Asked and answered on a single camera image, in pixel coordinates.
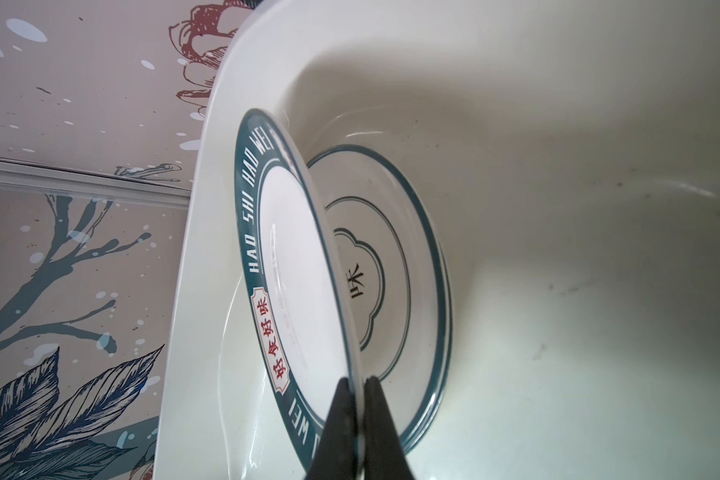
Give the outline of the white flower plate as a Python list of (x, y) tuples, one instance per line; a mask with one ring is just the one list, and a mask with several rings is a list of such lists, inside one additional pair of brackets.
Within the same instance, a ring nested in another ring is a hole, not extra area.
[(436, 389), (445, 291), (438, 238), (411, 182), (360, 145), (308, 163), (338, 248), (365, 376), (382, 385), (398, 437)]
[(452, 293), (451, 293), (451, 282), (448, 271), (448, 264), (445, 257), (445, 252), (440, 242), (437, 243), (439, 250), (439, 257), (442, 266), (442, 278), (444, 280), (444, 291), (445, 291), (445, 336), (444, 336), (444, 347), (438, 348), (437, 353), (442, 353), (443, 358), (436, 361), (436, 367), (439, 368), (439, 376), (437, 379), (436, 389), (429, 396), (429, 401), (425, 405), (426, 409), (423, 411), (423, 415), (415, 425), (415, 427), (406, 428), (404, 435), (400, 436), (401, 446), (406, 455), (408, 455), (415, 447), (421, 442), (428, 430), (430, 429), (440, 405), (442, 403), (446, 383), (448, 378), (448, 371), (451, 362), (452, 344), (453, 344), (453, 305), (452, 305)]

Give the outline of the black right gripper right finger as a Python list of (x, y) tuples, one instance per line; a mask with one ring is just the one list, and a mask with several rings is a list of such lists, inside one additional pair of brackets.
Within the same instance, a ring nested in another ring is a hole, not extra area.
[(364, 385), (366, 440), (363, 463), (366, 480), (413, 480), (380, 380), (369, 377)]

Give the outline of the green rim plate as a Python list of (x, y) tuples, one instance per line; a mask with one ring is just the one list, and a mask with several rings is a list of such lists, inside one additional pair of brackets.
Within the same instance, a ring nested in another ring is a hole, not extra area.
[(309, 469), (340, 381), (363, 409), (359, 348), (323, 204), (292, 139), (262, 109), (248, 110), (239, 126), (234, 199), (261, 355), (291, 445)]

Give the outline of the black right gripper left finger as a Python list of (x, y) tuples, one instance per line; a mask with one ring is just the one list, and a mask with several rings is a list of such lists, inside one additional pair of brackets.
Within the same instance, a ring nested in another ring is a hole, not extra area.
[(349, 380), (342, 378), (335, 389), (323, 435), (306, 480), (351, 480), (357, 476), (357, 416)]

